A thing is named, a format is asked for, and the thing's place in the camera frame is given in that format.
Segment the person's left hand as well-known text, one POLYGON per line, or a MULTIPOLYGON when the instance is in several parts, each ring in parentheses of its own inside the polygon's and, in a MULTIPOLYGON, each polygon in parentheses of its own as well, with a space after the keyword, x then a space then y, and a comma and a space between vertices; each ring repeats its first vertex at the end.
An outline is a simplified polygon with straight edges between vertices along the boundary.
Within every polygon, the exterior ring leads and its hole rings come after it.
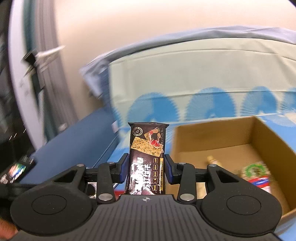
POLYGON ((10 240, 18 233, 16 226, 6 220, 0 219, 0 239, 10 240))

